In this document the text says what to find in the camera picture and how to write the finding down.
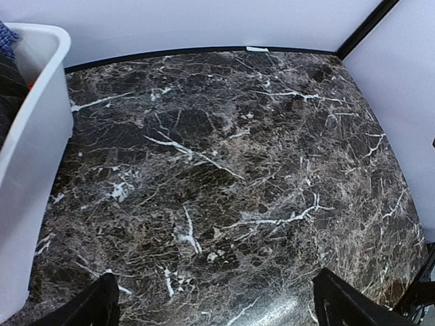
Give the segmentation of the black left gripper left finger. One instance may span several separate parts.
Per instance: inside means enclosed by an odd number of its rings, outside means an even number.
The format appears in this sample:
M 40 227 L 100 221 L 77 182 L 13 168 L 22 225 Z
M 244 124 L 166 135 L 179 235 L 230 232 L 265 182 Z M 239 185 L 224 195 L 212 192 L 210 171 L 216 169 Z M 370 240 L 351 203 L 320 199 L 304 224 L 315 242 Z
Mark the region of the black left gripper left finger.
M 40 325 L 119 325 L 119 288 L 112 273 L 104 273 Z

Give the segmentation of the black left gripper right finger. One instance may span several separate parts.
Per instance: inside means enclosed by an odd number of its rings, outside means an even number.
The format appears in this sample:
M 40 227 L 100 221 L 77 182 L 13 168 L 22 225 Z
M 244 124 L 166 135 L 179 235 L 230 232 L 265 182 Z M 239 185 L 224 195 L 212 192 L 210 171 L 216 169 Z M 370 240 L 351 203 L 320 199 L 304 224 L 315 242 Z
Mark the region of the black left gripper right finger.
M 412 325 L 400 314 L 374 303 L 327 268 L 313 279 L 320 325 Z

